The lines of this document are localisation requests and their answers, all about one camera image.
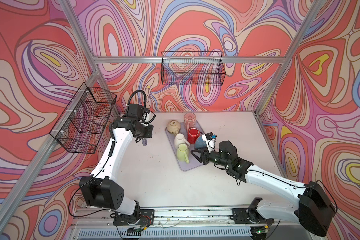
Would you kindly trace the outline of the blue floral mug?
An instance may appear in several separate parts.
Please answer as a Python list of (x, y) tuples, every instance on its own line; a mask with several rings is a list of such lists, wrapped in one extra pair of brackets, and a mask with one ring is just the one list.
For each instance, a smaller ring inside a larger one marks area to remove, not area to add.
[(195, 144), (194, 144), (194, 149), (195, 149), (195, 150), (207, 149), (207, 144), (206, 144), (206, 142), (203, 140), (203, 136), (199, 136), (199, 137), (197, 138), (197, 140), (195, 141)]

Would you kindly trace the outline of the lavender mug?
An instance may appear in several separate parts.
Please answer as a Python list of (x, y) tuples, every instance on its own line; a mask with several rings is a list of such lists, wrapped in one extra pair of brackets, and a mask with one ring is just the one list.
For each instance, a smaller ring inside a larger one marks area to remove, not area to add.
[(148, 145), (148, 139), (146, 139), (146, 138), (142, 139), (142, 144), (143, 144), (143, 146), (147, 146)]

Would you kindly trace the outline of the light green mug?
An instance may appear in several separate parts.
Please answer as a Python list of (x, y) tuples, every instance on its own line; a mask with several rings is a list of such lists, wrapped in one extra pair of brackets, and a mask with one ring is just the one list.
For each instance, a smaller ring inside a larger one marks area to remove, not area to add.
[(189, 160), (189, 148), (185, 144), (181, 144), (177, 149), (177, 159), (180, 162), (188, 164)]

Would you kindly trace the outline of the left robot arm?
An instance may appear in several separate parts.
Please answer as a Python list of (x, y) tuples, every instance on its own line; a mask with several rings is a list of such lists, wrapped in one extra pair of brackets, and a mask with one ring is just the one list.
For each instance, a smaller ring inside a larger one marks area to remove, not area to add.
[(90, 176), (80, 180), (79, 188), (88, 206), (139, 216), (139, 203), (126, 197), (123, 187), (117, 184), (117, 173), (132, 140), (142, 141), (145, 146), (147, 139), (153, 136), (155, 118), (156, 115), (147, 108), (145, 91), (134, 91), (128, 99), (125, 114), (109, 125), (111, 138), (97, 166)]

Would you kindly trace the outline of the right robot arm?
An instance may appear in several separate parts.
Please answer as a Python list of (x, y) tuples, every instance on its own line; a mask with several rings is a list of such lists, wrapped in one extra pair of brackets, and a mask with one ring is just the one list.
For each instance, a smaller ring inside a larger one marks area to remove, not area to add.
[(215, 149), (206, 143), (206, 148), (192, 150), (191, 154), (203, 165), (213, 163), (221, 166), (237, 184), (249, 183), (266, 189), (283, 199), (286, 204), (255, 199), (250, 215), (263, 219), (279, 219), (299, 223), (308, 232), (325, 237), (338, 207), (331, 202), (321, 181), (304, 184), (288, 180), (258, 167), (239, 157), (237, 148), (230, 141), (223, 141)]

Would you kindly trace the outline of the red mug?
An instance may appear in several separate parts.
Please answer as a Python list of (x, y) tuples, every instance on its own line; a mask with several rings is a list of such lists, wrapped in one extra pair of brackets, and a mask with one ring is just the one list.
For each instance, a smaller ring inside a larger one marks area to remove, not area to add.
[(194, 145), (197, 141), (197, 139), (202, 135), (203, 133), (197, 129), (197, 128), (189, 128), (188, 129), (188, 137), (187, 137), (187, 141), (191, 144)]

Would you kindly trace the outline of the white mug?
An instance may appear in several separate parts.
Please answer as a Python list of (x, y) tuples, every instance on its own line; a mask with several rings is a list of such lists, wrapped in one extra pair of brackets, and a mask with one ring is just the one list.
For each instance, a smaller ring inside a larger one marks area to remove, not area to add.
[(186, 137), (183, 135), (183, 134), (177, 134), (175, 136), (175, 139), (174, 139), (174, 147), (175, 149), (177, 150), (178, 147), (181, 145), (181, 144), (185, 144), (186, 146), (190, 146), (191, 144), (187, 141)]

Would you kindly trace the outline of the pink patterned mug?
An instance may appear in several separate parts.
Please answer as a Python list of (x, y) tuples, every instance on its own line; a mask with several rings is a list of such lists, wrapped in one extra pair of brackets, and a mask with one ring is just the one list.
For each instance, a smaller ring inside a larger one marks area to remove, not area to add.
[(188, 112), (184, 115), (184, 125), (187, 131), (195, 127), (196, 120), (196, 115), (194, 113)]

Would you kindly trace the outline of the beige ceramic teapot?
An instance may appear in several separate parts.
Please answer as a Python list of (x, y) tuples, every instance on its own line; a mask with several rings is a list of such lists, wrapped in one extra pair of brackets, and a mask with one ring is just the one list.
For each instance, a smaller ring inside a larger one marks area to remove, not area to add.
[(170, 122), (168, 122), (167, 124), (167, 131), (176, 136), (177, 134), (180, 133), (180, 130), (181, 130), (181, 124), (176, 121), (176, 120), (171, 120)]

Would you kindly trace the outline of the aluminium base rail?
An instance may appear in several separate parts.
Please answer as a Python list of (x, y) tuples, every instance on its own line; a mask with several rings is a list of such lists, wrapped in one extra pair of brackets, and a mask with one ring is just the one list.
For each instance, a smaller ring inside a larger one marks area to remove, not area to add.
[(139, 233), (110, 212), (79, 209), (66, 240), (316, 240), (298, 224), (278, 219), (237, 224), (232, 206), (153, 208), (152, 223)]

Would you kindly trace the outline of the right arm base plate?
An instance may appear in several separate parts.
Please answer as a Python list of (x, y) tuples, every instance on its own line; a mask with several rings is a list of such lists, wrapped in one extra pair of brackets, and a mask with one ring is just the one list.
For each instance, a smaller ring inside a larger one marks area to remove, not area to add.
[(235, 224), (263, 224), (272, 225), (274, 219), (265, 219), (257, 211), (248, 210), (247, 208), (233, 208), (230, 219)]

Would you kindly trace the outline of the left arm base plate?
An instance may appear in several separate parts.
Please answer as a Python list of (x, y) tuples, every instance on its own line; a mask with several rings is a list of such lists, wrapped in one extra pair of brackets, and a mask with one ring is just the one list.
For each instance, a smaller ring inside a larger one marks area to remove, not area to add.
[(112, 214), (114, 226), (149, 227), (154, 223), (154, 209), (140, 209), (132, 215)]

